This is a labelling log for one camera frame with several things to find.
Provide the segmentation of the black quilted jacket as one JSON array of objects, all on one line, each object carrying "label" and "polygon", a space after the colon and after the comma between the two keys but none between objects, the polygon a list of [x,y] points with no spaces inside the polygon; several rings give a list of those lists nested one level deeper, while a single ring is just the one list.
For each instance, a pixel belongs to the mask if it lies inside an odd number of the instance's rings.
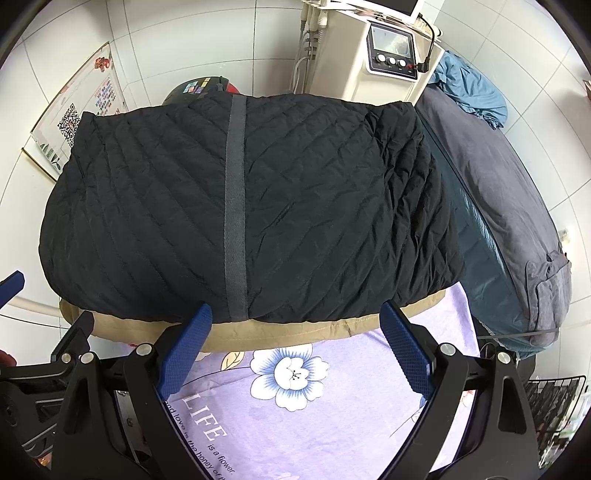
[{"label": "black quilted jacket", "polygon": [[413,105],[228,92],[83,114],[39,256],[70,304],[167,322],[362,317],[465,269]]}]

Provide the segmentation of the black helmet with stickers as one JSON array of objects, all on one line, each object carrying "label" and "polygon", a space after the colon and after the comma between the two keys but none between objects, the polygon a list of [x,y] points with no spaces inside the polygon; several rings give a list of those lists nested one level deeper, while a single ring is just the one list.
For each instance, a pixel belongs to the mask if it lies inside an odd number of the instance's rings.
[{"label": "black helmet with stickers", "polygon": [[191,79],[174,87],[163,100],[163,105],[186,103],[194,98],[201,98],[212,92],[239,94],[235,87],[223,76],[205,76]]}]

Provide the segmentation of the tan folded garment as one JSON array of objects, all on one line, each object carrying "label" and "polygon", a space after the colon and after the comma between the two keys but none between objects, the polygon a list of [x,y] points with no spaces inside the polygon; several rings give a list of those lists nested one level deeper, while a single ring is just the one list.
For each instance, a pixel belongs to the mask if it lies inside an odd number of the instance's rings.
[{"label": "tan folded garment", "polygon": [[[187,319],[187,307],[194,301],[178,302],[170,296],[154,300],[148,312],[137,318],[119,318],[92,311],[96,337],[129,345],[153,344],[167,328]],[[287,323],[246,319],[214,323],[200,350],[204,353],[255,351],[339,340],[379,327],[379,305],[366,315],[334,320],[294,320]]]}]

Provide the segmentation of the purple floral bed sheet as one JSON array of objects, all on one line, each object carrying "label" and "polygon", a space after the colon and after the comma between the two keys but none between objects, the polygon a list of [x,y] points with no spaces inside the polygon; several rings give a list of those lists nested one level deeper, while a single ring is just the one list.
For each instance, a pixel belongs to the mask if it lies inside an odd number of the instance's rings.
[{"label": "purple floral bed sheet", "polygon": [[383,332],[201,353],[166,403],[215,479],[375,479],[425,406]]}]

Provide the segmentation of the poster with QR code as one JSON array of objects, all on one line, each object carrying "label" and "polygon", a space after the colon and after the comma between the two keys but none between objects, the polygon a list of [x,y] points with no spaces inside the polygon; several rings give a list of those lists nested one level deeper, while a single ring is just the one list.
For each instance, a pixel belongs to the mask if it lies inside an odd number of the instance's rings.
[{"label": "poster with QR code", "polygon": [[57,179],[63,171],[83,113],[128,111],[116,67],[107,42],[68,80],[33,126],[23,152],[50,178]]}]

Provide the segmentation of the beige beauty machine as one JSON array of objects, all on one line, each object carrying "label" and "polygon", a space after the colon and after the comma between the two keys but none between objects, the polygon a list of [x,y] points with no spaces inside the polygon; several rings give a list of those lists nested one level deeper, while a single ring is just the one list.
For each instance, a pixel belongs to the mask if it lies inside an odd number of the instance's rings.
[{"label": "beige beauty machine", "polygon": [[304,1],[290,92],[415,105],[440,63],[424,1]]}]

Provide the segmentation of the blue crumpled cloth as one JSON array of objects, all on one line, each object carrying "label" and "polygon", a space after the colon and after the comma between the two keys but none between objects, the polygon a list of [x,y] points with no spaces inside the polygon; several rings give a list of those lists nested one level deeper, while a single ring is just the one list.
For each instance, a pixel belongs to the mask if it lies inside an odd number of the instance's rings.
[{"label": "blue crumpled cloth", "polygon": [[453,52],[446,51],[429,81],[448,95],[465,113],[486,121],[493,129],[504,128],[507,102],[501,91],[479,70]]}]

